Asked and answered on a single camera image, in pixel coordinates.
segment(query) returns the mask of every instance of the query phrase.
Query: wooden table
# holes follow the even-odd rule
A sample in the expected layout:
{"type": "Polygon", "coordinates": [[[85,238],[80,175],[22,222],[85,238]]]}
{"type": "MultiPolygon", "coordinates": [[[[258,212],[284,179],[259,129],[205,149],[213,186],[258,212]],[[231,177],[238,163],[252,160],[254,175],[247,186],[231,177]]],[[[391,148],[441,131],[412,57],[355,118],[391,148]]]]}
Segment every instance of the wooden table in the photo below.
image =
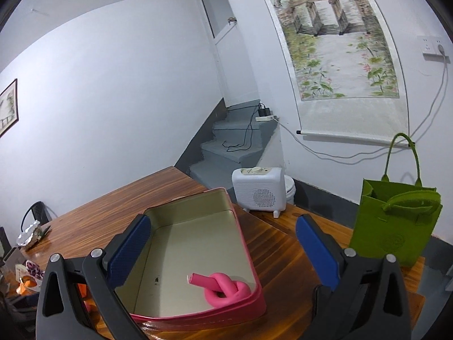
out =
{"type": "MultiPolygon", "coordinates": [[[[105,247],[111,238],[124,231],[138,214],[174,198],[205,191],[206,188],[170,167],[126,185],[53,220],[50,233],[28,256],[45,268],[49,257],[58,252],[65,258],[86,256],[96,247],[105,247]]],[[[267,312],[260,318],[213,330],[192,332],[147,332],[150,339],[297,339],[311,321],[312,291],[318,277],[294,238],[295,219],[305,211],[290,206],[274,220],[271,214],[257,217],[235,207],[254,266],[263,286],[267,312]]],[[[326,233],[346,246],[351,231],[335,222],[313,215],[326,233]]],[[[420,282],[423,260],[405,271],[407,288],[415,292],[420,282]]],[[[424,298],[409,293],[413,324],[424,298]]],[[[100,334],[112,338],[97,311],[91,319],[100,334]]]]}

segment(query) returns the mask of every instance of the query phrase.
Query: door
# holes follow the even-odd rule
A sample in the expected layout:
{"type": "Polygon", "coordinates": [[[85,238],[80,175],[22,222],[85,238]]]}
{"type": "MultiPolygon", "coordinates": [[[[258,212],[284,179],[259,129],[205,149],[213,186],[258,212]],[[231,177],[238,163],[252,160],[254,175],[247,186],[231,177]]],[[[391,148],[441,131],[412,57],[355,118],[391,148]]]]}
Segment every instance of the door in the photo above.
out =
{"type": "Polygon", "coordinates": [[[230,3],[228,0],[202,1],[225,80],[225,105],[259,99],[250,59],[230,3]]]}

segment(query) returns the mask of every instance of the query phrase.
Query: embossed logo on bag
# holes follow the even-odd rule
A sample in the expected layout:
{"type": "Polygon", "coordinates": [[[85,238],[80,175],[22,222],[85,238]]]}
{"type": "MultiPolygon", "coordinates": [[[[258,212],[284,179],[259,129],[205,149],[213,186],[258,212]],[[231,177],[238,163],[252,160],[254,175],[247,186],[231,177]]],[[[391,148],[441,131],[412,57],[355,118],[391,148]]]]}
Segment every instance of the embossed logo on bag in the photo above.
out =
{"type": "Polygon", "coordinates": [[[404,245],[404,236],[400,234],[384,235],[379,245],[387,253],[393,253],[404,245]]]}

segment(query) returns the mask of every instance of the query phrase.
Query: white bucket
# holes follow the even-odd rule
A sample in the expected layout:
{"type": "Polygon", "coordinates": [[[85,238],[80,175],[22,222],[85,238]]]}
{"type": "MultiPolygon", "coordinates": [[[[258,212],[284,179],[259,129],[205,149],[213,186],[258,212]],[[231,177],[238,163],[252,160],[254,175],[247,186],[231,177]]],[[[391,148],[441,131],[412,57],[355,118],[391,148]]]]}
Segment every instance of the white bucket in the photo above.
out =
{"type": "Polygon", "coordinates": [[[296,184],[293,178],[285,175],[286,202],[294,205],[294,195],[296,194],[296,184]]]}

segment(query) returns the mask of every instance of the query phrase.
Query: door glass panel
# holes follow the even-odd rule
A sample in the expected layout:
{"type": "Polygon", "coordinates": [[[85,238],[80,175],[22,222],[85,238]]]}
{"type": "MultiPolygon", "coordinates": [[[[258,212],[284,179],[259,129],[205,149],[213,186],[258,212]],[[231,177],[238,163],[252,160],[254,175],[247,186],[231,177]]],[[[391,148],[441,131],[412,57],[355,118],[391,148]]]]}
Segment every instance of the door glass panel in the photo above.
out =
{"type": "Polygon", "coordinates": [[[203,0],[203,4],[215,37],[234,16],[233,11],[228,0],[203,0]]]}

